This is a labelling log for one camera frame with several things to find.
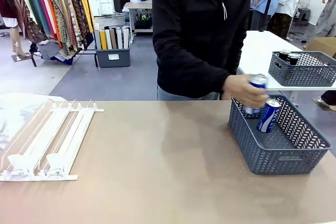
label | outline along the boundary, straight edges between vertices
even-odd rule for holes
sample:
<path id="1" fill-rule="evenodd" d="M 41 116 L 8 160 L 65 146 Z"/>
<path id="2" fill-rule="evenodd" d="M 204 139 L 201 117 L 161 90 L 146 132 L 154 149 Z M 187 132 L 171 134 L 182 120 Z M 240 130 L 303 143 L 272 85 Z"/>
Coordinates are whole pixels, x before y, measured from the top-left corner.
<path id="1" fill-rule="evenodd" d="M 109 55 L 109 60 L 119 60 L 119 54 Z"/>

blue soda can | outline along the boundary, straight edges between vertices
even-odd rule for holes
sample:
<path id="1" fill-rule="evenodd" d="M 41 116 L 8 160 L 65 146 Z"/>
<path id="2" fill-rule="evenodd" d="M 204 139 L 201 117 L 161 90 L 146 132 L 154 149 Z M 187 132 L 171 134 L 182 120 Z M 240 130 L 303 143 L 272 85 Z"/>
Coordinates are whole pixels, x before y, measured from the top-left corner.
<path id="1" fill-rule="evenodd" d="M 263 133 L 269 133 L 273 127 L 275 120 L 281 108 L 280 102 L 274 99 L 267 99 L 260 120 L 257 124 L 257 129 Z"/>
<path id="2" fill-rule="evenodd" d="M 268 83 L 268 78 L 261 73 L 252 74 L 249 83 L 256 88 L 265 89 Z M 246 106 L 244 107 L 244 110 L 245 110 L 245 113 L 250 114 L 250 115 L 259 114 L 260 112 L 260 109 L 252 109 Z"/>

gray plastic basket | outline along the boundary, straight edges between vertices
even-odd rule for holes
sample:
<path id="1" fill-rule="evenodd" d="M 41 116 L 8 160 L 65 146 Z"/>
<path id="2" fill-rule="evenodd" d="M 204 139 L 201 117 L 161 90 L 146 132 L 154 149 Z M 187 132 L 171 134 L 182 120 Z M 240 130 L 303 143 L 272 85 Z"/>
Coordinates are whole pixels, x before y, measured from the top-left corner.
<path id="1" fill-rule="evenodd" d="M 283 95 L 271 95 L 281 103 L 270 133 L 257 130 L 260 113 L 249 115 L 233 100 L 229 125 L 244 159 L 254 174 L 308 174 L 331 148 L 328 141 Z"/>
<path id="2" fill-rule="evenodd" d="M 336 60 L 322 52 L 292 52 L 300 59 L 293 66 L 273 52 L 269 74 L 282 86 L 331 87 L 336 80 Z"/>

mannequin leg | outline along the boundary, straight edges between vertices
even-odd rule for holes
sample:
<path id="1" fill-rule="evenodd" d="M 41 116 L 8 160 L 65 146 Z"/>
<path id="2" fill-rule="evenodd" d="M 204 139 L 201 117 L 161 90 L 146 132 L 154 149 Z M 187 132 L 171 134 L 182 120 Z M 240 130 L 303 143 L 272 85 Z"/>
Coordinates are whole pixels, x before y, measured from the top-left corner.
<path id="1" fill-rule="evenodd" d="M 22 47 L 21 47 L 21 38 L 20 38 L 20 34 L 19 34 L 19 27 L 16 26 L 14 28 L 10 29 L 10 38 L 12 39 L 12 43 L 13 43 L 13 52 L 16 52 L 16 43 L 18 43 L 18 54 L 21 56 L 28 56 L 26 53 L 23 52 Z"/>

hand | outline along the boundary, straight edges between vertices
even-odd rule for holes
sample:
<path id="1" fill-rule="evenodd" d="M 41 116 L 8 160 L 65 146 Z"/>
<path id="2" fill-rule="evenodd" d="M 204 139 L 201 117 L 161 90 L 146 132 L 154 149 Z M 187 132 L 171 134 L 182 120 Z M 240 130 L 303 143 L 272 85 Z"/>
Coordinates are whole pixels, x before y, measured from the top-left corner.
<path id="1" fill-rule="evenodd" d="M 249 77 L 248 74 L 229 76 L 224 82 L 223 90 L 230 93 L 234 99 L 242 102 L 245 106 L 254 109 L 261 108 L 268 99 L 266 89 L 252 86 L 248 82 Z"/>
<path id="2" fill-rule="evenodd" d="M 222 94 L 222 101 L 231 101 L 231 94 L 229 94 L 229 92 L 224 92 Z"/>
<path id="3" fill-rule="evenodd" d="M 253 5 L 257 6 L 258 2 L 259 2 L 259 0 L 254 0 Z"/>

